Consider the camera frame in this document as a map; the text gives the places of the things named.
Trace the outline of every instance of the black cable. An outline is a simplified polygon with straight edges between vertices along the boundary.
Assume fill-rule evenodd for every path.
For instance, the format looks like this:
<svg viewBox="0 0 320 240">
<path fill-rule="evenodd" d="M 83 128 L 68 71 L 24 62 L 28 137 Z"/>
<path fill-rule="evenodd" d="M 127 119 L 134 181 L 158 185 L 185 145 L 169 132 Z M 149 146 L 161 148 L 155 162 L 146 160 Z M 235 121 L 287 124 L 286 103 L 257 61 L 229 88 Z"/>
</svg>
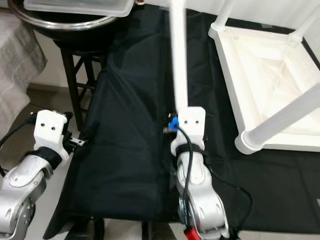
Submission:
<svg viewBox="0 0 320 240">
<path fill-rule="evenodd" d="M 3 146 L 3 144 L 17 131 L 19 131 L 20 129 L 22 129 L 24 126 L 28 125 L 28 124 L 35 124 L 36 123 L 36 119 L 37 119 L 37 114 L 33 113 L 31 115 L 31 117 L 29 117 L 26 121 L 24 121 L 22 124 L 20 124 L 19 126 L 17 126 L 16 128 L 14 128 L 12 131 L 8 132 L 1 140 L 0 140 L 0 150 L 1 147 Z M 5 177 L 6 170 L 4 170 L 1 165 L 0 165 L 0 174 L 2 177 Z"/>
<path fill-rule="evenodd" d="M 237 189 L 241 192 L 243 192 L 249 199 L 249 208 L 248 210 L 246 211 L 245 215 L 243 216 L 243 218 L 241 219 L 241 221 L 238 223 L 238 225 L 234 228 L 234 233 L 235 235 L 238 235 L 238 233 L 242 230 L 242 227 L 245 223 L 245 221 L 247 220 L 249 214 L 251 213 L 252 211 L 252 208 L 253 208 L 253 198 L 251 196 L 251 194 L 246 190 L 244 189 L 243 187 L 240 187 L 240 186 L 236 186 L 234 185 L 233 183 L 230 183 L 224 179 L 222 179 L 220 176 L 218 176 L 210 167 L 208 167 L 208 169 L 210 170 L 211 174 L 216 178 L 218 179 L 219 181 L 223 182 L 224 184 L 228 185 L 229 187 L 232 187 L 234 189 Z"/>
<path fill-rule="evenodd" d="M 189 138 L 189 136 L 186 134 L 186 132 L 179 126 L 176 125 L 176 127 L 179 129 L 179 131 L 184 135 L 186 142 L 188 144 L 188 149 L 189 149 L 189 163 L 188 163 L 188 168 L 187 168 L 187 173 L 186 173 L 186 178 L 185 178 L 185 184 L 184 184 L 184 190 L 183 190 L 183 210 L 184 210 L 184 220 L 185 220 L 185 226 L 188 228 L 191 226 L 190 223 L 190 218 L 189 218 L 189 196 L 188 196 L 188 191 L 189 191 L 189 181 L 190 181 L 190 175 L 191 175 L 191 167 L 192 167 L 192 161 L 193 161 L 193 156 L 194 156 L 194 151 L 192 149 L 192 143 Z"/>
</svg>

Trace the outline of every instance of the clear plastic container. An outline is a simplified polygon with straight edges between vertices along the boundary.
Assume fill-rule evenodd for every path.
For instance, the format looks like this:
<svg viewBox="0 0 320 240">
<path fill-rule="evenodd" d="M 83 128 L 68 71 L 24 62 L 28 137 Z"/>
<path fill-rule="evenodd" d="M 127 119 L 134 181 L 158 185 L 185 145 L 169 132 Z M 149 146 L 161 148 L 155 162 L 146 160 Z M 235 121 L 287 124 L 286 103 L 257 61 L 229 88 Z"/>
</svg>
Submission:
<svg viewBox="0 0 320 240">
<path fill-rule="evenodd" d="M 25 9 L 42 12 L 126 17 L 135 0 L 24 0 Z"/>
</svg>

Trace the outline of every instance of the black stool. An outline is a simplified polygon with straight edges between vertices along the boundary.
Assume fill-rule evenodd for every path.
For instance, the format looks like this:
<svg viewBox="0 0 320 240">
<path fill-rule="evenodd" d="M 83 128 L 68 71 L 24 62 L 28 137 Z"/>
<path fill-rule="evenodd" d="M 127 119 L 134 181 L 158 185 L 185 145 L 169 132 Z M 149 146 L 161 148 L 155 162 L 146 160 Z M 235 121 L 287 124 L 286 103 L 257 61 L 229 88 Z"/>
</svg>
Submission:
<svg viewBox="0 0 320 240">
<path fill-rule="evenodd" d="M 81 49 L 79 46 L 70 45 L 70 43 L 54 41 L 54 43 L 60 48 L 62 61 L 64 65 L 64 70 L 66 74 L 66 79 L 68 82 L 68 88 L 70 92 L 74 117 L 76 121 L 76 126 L 79 131 L 81 131 L 84 120 L 83 114 L 86 113 L 87 109 L 81 107 L 81 101 L 84 98 L 87 90 L 91 91 L 91 94 L 94 95 L 95 88 L 97 85 L 97 80 L 95 78 L 94 69 L 92 62 L 98 62 L 103 68 L 106 59 L 106 49 L 95 49 L 87 50 L 82 47 L 83 50 L 74 50 Z M 79 61 L 75 65 L 73 56 L 80 57 Z M 86 84 L 77 82 L 76 74 L 79 71 L 80 67 L 84 64 L 87 82 Z"/>
</svg>

